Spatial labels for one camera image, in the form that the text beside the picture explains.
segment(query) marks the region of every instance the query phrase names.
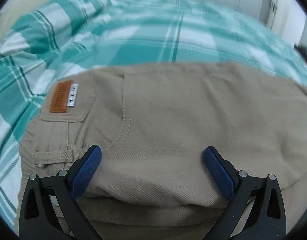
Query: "white fabric tag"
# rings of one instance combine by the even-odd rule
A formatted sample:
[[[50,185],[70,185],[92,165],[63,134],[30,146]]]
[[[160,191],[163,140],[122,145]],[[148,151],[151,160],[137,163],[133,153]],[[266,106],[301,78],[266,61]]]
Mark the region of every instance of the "white fabric tag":
[[[76,101],[77,90],[78,90],[78,84],[77,83],[72,84],[68,96],[67,106],[74,106],[74,103]]]

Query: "green and white checkered fabric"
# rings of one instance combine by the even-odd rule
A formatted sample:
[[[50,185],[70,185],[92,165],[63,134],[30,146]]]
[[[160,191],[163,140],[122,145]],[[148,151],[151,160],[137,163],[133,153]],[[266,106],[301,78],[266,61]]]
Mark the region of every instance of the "green and white checkered fabric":
[[[12,227],[18,145],[50,85],[85,69],[234,60],[307,85],[307,66],[263,25],[190,0],[51,0],[0,44],[0,213]]]

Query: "brown leather patch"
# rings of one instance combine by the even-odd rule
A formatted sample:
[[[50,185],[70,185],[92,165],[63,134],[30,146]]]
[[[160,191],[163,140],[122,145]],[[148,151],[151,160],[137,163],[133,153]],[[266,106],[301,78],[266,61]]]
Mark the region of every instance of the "brown leather patch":
[[[50,104],[51,113],[66,113],[72,81],[58,83]]]

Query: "beige shorts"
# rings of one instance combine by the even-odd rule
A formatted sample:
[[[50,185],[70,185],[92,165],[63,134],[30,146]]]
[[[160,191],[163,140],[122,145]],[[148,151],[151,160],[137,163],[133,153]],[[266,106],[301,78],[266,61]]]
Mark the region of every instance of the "beige shorts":
[[[74,107],[51,113],[53,86],[20,144],[20,203],[32,173],[54,176],[96,144],[103,159],[77,202],[104,239],[201,240],[227,205],[202,162],[213,145],[237,170],[277,176],[288,230],[307,208],[307,88],[296,82],[232,62],[66,80],[78,84]]]

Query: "metal screw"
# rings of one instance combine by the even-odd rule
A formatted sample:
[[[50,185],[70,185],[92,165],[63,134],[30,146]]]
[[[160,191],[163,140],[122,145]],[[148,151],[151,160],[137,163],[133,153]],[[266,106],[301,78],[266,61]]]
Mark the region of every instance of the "metal screw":
[[[238,174],[239,174],[240,177],[243,177],[243,178],[247,177],[247,175],[248,175],[247,172],[245,172],[245,171],[239,171]]]
[[[30,175],[30,177],[29,177],[29,179],[30,179],[30,180],[35,180],[35,179],[36,179],[36,177],[37,177],[37,175],[36,175],[36,174],[31,174],[31,175]]]
[[[274,174],[270,174],[270,175],[269,175],[269,178],[270,178],[271,180],[276,180],[276,176],[275,176]]]
[[[60,177],[64,177],[64,176],[67,175],[67,171],[66,171],[66,170],[61,170],[61,171],[59,171],[58,175],[59,175]]]

